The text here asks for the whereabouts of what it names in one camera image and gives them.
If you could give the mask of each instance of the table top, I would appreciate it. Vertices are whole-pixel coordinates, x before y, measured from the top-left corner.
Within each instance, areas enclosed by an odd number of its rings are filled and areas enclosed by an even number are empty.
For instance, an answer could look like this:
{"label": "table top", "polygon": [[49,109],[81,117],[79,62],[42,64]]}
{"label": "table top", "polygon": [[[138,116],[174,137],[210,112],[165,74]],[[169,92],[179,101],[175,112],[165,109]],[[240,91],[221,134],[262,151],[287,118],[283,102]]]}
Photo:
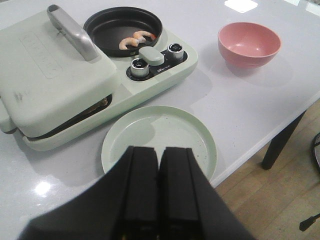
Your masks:
{"label": "table top", "polygon": [[[146,9],[196,49],[199,60],[195,71],[139,107],[178,107],[207,126],[218,154],[213,186],[320,98],[320,7],[305,0],[255,2],[254,9],[241,13],[225,6],[224,0],[54,1],[80,24],[107,8]],[[51,4],[51,0],[2,2],[0,29]],[[255,22],[274,30],[282,40],[280,52],[256,69],[226,64],[218,50],[217,34],[232,22]],[[46,152],[28,148],[19,132],[0,133],[1,239],[15,239],[31,218],[72,199],[104,174],[102,143],[116,120]]]}

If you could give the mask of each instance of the table leg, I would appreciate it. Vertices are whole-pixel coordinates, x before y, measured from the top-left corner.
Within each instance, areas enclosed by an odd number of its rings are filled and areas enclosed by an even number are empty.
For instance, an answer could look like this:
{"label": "table leg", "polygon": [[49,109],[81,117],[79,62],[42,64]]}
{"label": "table leg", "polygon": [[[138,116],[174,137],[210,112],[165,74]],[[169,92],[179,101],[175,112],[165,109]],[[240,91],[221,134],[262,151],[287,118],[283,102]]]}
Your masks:
{"label": "table leg", "polygon": [[268,170],[274,165],[279,154],[281,153],[282,149],[285,147],[290,136],[296,129],[298,123],[300,122],[304,114],[305,114],[305,111],[271,140],[271,143],[262,161],[263,169]]}

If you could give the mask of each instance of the silver knob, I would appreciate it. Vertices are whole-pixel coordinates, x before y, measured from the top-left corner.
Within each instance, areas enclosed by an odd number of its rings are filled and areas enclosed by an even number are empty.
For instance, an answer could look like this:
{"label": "silver knob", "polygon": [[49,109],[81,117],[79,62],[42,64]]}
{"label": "silver knob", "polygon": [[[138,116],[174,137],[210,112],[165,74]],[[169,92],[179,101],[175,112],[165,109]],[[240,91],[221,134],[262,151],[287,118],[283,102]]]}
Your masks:
{"label": "silver knob", "polygon": [[166,57],[169,60],[179,61],[184,58],[184,48],[178,43],[172,43],[167,48]]}
{"label": "silver knob", "polygon": [[133,59],[130,65],[132,76],[144,78],[149,74],[149,64],[142,58]]}

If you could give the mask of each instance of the black nonstick pan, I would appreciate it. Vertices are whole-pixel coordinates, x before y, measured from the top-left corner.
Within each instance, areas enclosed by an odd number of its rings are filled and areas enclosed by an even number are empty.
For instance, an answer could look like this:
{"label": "black nonstick pan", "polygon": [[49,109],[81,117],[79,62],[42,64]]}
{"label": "black nonstick pan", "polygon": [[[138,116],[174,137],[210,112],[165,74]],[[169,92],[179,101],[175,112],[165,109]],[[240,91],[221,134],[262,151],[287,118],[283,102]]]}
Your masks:
{"label": "black nonstick pan", "polygon": [[[139,53],[145,46],[153,47],[162,33],[162,23],[153,13],[136,7],[114,7],[102,10],[92,15],[84,24],[84,30],[91,40],[110,57],[129,57]],[[137,31],[147,31],[156,36],[145,37],[146,42],[138,47],[127,46],[120,50],[119,43],[125,38],[132,38]]]}

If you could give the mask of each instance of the shrimp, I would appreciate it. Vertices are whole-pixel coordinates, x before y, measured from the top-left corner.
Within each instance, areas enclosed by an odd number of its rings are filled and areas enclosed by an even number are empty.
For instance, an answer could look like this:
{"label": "shrimp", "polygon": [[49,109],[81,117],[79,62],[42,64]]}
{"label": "shrimp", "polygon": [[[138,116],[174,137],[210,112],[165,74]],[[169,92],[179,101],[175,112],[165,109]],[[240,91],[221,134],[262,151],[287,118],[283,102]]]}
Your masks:
{"label": "shrimp", "polygon": [[152,41],[156,39],[156,36],[148,31],[136,31],[133,34],[133,37],[138,39],[139,43],[142,44],[146,42],[146,39],[143,36],[151,38]]}
{"label": "shrimp", "polygon": [[123,39],[120,43],[119,43],[119,49],[120,50],[127,50],[127,45],[131,45],[134,47],[138,47],[139,45],[139,40],[135,39],[133,37],[127,37],[125,39]]}

